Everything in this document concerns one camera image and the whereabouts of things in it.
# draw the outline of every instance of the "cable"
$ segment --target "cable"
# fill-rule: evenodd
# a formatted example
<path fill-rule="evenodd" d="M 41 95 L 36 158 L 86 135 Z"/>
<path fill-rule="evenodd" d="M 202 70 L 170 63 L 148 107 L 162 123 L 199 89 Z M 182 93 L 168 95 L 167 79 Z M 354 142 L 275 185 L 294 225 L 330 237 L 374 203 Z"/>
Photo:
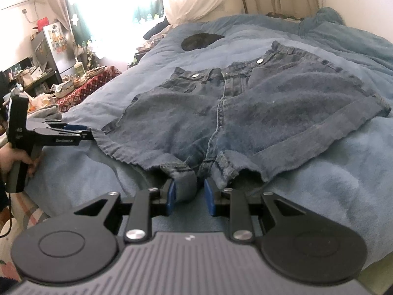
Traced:
<path fill-rule="evenodd" d="M 39 16 L 38 16 L 38 12 L 37 12 L 37 6 L 35 5 L 35 2 L 34 2 L 34 9 L 35 9 L 35 15 L 37 16 L 37 20 L 36 20 L 36 21 L 30 21 L 29 18 L 27 17 L 27 14 L 26 14 L 26 13 L 24 14 L 26 20 L 27 20 L 29 23 L 36 23 L 36 22 L 39 20 Z"/>
<path fill-rule="evenodd" d="M 11 194 L 10 193 L 8 193 L 8 201 L 9 201 L 8 202 L 8 207 L 9 207 L 9 229 L 8 229 L 7 233 L 5 233 L 3 235 L 0 235 L 0 238 L 7 237 L 9 235 L 9 233 L 11 233 L 11 229 L 12 229 L 12 212 L 11 212 Z"/>

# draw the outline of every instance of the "red bag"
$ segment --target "red bag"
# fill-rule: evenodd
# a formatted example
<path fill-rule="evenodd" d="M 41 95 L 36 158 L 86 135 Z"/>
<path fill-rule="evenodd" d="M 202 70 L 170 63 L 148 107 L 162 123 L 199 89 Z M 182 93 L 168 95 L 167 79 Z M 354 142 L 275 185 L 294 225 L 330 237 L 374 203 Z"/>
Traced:
<path fill-rule="evenodd" d="M 41 32 L 42 28 L 47 25 L 49 25 L 49 20 L 47 17 L 44 17 L 43 19 L 38 20 L 37 21 L 38 31 Z"/>

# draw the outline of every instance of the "plaid fabric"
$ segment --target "plaid fabric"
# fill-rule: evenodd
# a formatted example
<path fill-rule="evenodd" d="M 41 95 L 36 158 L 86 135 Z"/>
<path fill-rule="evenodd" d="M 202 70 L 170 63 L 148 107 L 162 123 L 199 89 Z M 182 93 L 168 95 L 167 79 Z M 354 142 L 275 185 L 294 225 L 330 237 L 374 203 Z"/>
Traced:
<path fill-rule="evenodd" d="M 114 66 L 106 67 L 103 72 L 88 80 L 85 84 L 57 101 L 59 111 L 67 112 L 71 107 L 82 103 L 90 94 L 97 91 L 100 87 L 108 83 L 121 72 Z"/>
<path fill-rule="evenodd" d="M 47 218 L 43 211 L 27 196 L 26 193 L 11 194 L 12 229 L 7 237 L 0 239 L 0 277 L 20 280 L 16 268 L 11 260 L 11 246 L 15 238 L 25 229 L 43 222 Z M 6 208 L 2 213 L 4 218 L 9 218 Z M 5 234 L 9 229 L 10 221 L 1 229 L 1 234 Z"/>
<path fill-rule="evenodd" d="M 11 194 L 11 210 L 24 230 L 49 218 L 24 192 Z"/>

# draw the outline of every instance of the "bed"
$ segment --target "bed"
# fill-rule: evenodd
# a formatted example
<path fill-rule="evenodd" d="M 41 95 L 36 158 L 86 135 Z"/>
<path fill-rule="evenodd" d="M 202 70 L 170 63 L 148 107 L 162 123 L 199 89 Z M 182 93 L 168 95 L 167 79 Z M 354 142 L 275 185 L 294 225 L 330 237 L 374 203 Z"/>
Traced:
<path fill-rule="evenodd" d="M 225 38 L 205 49 L 184 52 L 180 47 L 183 39 L 198 32 Z M 73 107 L 63 119 L 100 129 L 120 117 L 137 94 L 165 82 L 176 67 L 196 71 L 257 59 L 274 41 L 333 62 L 393 104 L 393 45 L 371 33 L 346 27 L 338 13 L 323 8 L 300 23 L 242 14 L 181 25 L 137 66 Z M 393 282 L 379 273 L 381 267 L 392 266 L 386 262 L 389 257 L 384 258 L 393 252 L 393 243 L 389 242 L 393 236 L 392 133 L 390 116 L 375 117 L 300 168 L 279 174 L 265 188 L 357 231 L 368 247 L 360 280 L 378 294 Z M 40 216 L 61 214 L 108 191 L 127 196 L 154 185 L 143 169 L 105 156 L 93 142 L 78 147 L 47 147 L 44 153 L 42 165 L 26 187 Z M 26 219 L 29 212 L 19 214 L 25 224 L 31 222 Z M 212 231 L 220 230 L 221 224 L 208 216 L 203 192 L 199 191 L 191 202 L 179 203 L 170 218 L 155 218 L 153 229 Z M 366 269 L 380 260 L 384 261 L 382 266 L 376 263 Z"/>

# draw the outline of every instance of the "bottle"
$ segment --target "bottle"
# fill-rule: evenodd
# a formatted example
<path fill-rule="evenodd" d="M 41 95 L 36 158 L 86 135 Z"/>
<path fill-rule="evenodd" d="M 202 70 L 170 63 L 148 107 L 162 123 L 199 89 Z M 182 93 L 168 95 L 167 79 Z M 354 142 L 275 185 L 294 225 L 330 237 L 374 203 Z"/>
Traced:
<path fill-rule="evenodd" d="M 83 63 L 78 62 L 78 59 L 75 58 L 76 63 L 74 64 L 74 69 L 76 71 L 76 75 L 79 77 L 82 77 L 84 75 L 84 68 L 83 68 Z"/>

